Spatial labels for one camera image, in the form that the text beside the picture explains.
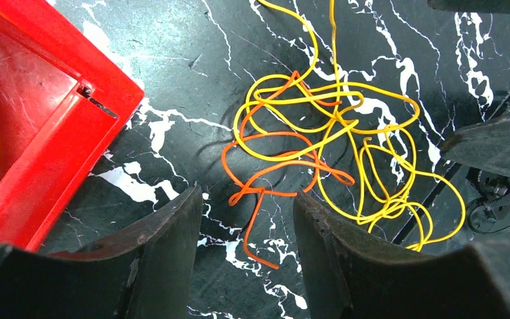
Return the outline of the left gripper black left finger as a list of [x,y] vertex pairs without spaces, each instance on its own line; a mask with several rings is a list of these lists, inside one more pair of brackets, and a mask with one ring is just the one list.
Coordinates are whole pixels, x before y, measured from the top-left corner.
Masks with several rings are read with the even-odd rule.
[[74,252],[0,244],[0,318],[185,318],[202,214],[193,186]]

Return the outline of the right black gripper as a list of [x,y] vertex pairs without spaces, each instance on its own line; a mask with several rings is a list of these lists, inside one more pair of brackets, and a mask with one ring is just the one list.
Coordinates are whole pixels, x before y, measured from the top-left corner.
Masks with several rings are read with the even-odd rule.
[[[427,0],[427,4],[440,11],[510,14],[510,0]],[[510,91],[484,123],[456,131],[444,143],[442,157],[510,177]]]

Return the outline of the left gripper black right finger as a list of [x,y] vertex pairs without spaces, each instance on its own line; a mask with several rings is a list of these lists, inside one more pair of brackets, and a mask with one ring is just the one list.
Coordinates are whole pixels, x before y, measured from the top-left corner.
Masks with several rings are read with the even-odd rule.
[[433,257],[369,234],[304,193],[293,214],[312,318],[510,318],[510,243]]

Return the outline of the red plastic bin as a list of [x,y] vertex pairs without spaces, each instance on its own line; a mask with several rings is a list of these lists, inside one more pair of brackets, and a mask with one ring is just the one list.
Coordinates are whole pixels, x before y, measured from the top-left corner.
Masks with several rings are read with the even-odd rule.
[[46,1],[0,1],[0,243],[38,250],[143,95]]

